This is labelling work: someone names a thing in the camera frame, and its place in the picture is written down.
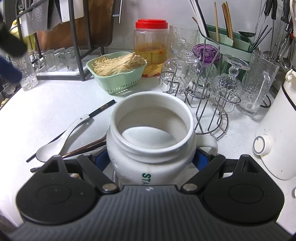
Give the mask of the black dish rack frame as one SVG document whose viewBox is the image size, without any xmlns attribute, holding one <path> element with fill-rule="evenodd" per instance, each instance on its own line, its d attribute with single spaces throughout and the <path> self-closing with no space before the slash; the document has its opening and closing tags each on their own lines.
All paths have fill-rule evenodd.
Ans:
<svg viewBox="0 0 296 241">
<path fill-rule="evenodd" d="M 104 52 L 104 46 L 93 46 L 91 44 L 91 30 L 89 18 L 89 1 L 16 1 L 16 26 L 18 37 L 25 41 L 29 48 L 35 50 L 39 57 L 44 57 L 45 62 L 51 64 L 51 67 L 45 69 L 45 74 L 39 75 L 39 80 L 62 79 L 69 80 L 70 73 L 61 74 L 60 62 L 53 54 L 55 50 L 50 49 L 42 51 L 39 46 L 37 32 L 50 32 L 59 24 L 70 23 L 73 46 L 73 60 L 69 60 L 69 54 L 65 55 L 68 61 L 67 68 L 70 71 L 77 72 L 76 79 L 84 81 L 89 75 L 85 71 L 82 61 L 97 48 Z M 88 45 L 85 48 L 78 46 L 75 20 L 84 17 L 86 22 L 86 34 Z"/>
</svg>

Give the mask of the white ceramic spoon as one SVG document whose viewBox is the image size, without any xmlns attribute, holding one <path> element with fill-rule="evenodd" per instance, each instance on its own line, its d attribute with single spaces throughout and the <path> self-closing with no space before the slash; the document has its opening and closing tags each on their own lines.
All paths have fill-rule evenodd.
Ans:
<svg viewBox="0 0 296 241">
<path fill-rule="evenodd" d="M 71 133 L 81 124 L 90 119 L 90 116 L 87 114 L 82 115 L 77 120 L 75 120 L 65 132 L 62 133 L 60 137 L 58 137 L 55 141 L 50 142 L 42 146 L 37 150 L 36 158 L 41 162 L 48 161 L 52 156 L 60 154 L 62 151 L 67 139 L 71 135 Z"/>
</svg>

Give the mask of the tall textured glass mug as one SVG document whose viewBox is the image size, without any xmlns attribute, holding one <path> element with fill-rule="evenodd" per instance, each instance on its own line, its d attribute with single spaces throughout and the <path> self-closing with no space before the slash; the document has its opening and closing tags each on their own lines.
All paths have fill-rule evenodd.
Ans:
<svg viewBox="0 0 296 241">
<path fill-rule="evenodd" d="M 241 102 L 236 107 L 247 116 L 253 116 L 260 108 L 280 66 L 269 56 L 254 50 L 248 70 L 242 80 Z"/>
</svg>

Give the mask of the black chopstick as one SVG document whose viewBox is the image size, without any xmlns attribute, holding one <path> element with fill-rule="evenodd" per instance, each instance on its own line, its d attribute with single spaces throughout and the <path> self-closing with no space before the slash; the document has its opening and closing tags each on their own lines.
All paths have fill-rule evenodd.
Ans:
<svg viewBox="0 0 296 241">
<path fill-rule="evenodd" d="M 116 101 L 113 99 L 109 102 L 107 102 L 105 105 L 101 106 L 100 108 L 96 109 L 95 111 L 93 111 L 92 113 L 88 114 L 90 116 L 90 118 L 95 117 L 96 115 L 98 115 L 99 113 L 101 113 L 102 111 L 104 111 L 105 109 L 111 107 L 112 105 L 116 104 Z M 36 157 L 36 153 L 34 153 L 31 157 L 29 157 L 29 159 L 27 159 L 27 163 L 32 161 L 34 158 Z"/>
</svg>

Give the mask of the green utensil drainer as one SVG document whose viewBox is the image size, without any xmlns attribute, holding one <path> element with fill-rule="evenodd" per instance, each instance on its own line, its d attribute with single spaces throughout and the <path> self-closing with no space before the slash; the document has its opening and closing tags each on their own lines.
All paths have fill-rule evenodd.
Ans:
<svg viewBox="0 0 296 241">
<path fill-rule="evenodd" d="M 212 25 L 207 25 L 210 39 L 216 40 L 216 27 Z M 233 39 L 227 36 L 226 29 L 218 28 L 219 32 L 219 41 L 220 44 L 220 53 L 221 56 L 224 54 L 235 56 L 246 63 L 249 63 L 252 54 L 248 50 L 252 47 L 252 42 L 250 39 L 241 36 L 239 33 L 233 33 Z M 217 69 L 220 74 L 227 72 L 230 64 L 228 64 L 223 57 L 216 64 Z"/>
</svg>

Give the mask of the enoki mushrooms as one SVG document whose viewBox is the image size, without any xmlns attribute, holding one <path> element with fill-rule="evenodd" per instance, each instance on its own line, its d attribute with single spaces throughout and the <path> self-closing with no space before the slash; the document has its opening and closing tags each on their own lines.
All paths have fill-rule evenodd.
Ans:
<svg viewBox="0 0 296 241">
<path fill-rule="evenodd" d="M 133 69 L 143 67 L 147 61 L 135 52 L 116 58 L 102 56 L 95 59 L 92 64 L 94 72 L 98 76 L 111 76 L 119 73 L 130 72 Z"/>
</svg>

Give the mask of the small textured drinking glass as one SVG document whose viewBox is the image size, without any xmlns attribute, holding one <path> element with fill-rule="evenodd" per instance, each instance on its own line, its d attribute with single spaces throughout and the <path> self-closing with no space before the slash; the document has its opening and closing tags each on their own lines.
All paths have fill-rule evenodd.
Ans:
<svg viewBox="0 0 296 241">
<path fill-rule="evenodd" d="M 22 73 L 20 85 L 24 91 L 31 90 L 38 84 L 36 71 L 31 61 L 31 55 L 36 57 L 35 64 L 37 64 L 37 70 L 39 70 L 41 61 L 37 52 L 33 49 L 20 58 L 11 57 L 12 65 Z"/>
</svg>

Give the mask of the green plastic colander basket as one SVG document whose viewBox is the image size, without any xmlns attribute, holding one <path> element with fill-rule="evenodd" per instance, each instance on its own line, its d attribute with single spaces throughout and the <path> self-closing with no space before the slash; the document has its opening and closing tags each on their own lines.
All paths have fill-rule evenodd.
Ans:
<svg viewBox="0 0 296 241">
<path fill-rule="evenodd" d="M 115 53 L 106 54 L 102 56 L 107 56 L 109 58 L 116 58 L 119 56 L 127 55 L 129 53 L 131 52 L 120 51 L 120 52 L 115 52 Z M 92 66 L 95 59 L 92 59 L 87 62 L 86 64 L 87 69 L 91 72 L 91 74 L 93 75 L 97 83 L 109 94 L 114 94 L 128 87 L 136 85 L 140 80 L 140 78 L 142 77 L 144 68 L 147 66 L 147 63 L 146 63 L 145 66 L 133 69 L 130 72 L 119 73 L 111 76 L 98 76 L 94 72 L 94 68 Z"/>
</svg>

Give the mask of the wooden cutting board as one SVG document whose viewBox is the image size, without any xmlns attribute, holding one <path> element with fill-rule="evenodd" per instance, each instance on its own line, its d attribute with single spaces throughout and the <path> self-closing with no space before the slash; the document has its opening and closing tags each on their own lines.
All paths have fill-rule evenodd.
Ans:
<svg viewBox="0 0 296 241">
<path fill-rule="evenodd" d="M 112 42 L 113 19 L 115 1 L 89 1 L 89 18 L 91 30 L 91 44 L 107 47 Z M 85 18 L 75 20 L 78 46 L 88 45 Z M 70 23 L 57 25 L 50 32 L 37 32 L 39 46 L 42 51 L 73 46 Z"/>
</svg>

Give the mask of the white electric cooker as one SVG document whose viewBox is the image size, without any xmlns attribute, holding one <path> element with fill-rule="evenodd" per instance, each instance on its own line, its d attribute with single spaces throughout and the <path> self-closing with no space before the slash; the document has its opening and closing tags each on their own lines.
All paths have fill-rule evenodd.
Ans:
<svg viewBox="0 0 296 241">
<path fill-rule="evenodd" d="M 295 66 L 285 76 L 275 100 L 256 129 L 253 152 L 273 176 L 295 177 Z"/>
</svg>

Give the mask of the white ceramic jar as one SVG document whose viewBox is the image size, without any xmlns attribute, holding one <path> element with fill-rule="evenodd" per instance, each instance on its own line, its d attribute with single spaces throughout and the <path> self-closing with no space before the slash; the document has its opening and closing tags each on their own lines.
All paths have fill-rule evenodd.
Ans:
<svg viewBox="0 0 296 241">
<path fill-rule="evenodd" d="M 132 94 L 114 108 L 107 152 L 123 185 L 178 185 L 197 148 L 218 152 L 212 135 L 198 135 L 189 107 L 160 92 Z"/>
</svg>

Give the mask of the red-lid plastic jar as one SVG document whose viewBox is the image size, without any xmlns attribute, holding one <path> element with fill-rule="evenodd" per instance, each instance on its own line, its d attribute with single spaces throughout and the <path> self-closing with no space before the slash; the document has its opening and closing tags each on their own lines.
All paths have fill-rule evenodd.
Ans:
<svg viewBox="0 0 296 241">
<path fill-rule="evenodd" d="M 167 58 L 168 22 L 162 19 L 139 19 L 135 22 L 134 51 L 147 61 L 142 77 L 161 73 Z"/>
</svg>

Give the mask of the upside-down stemmed glass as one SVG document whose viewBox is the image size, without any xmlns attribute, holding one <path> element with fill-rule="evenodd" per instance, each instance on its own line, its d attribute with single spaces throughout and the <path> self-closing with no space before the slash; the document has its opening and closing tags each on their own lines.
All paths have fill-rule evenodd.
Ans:
<svg viewBox="0 0 296 241">
<path fill-rule="evenodd" d="M 239 69 L 250 70 L 244 60 L 233 55 L 223 55 L 223 60 L 231 65 L 228 73 L 223 73 L 213 80 L 209 102 L 222 113 L 230 113 L 241 102 L 242 83 L 237 76 Z"/>
</svg>

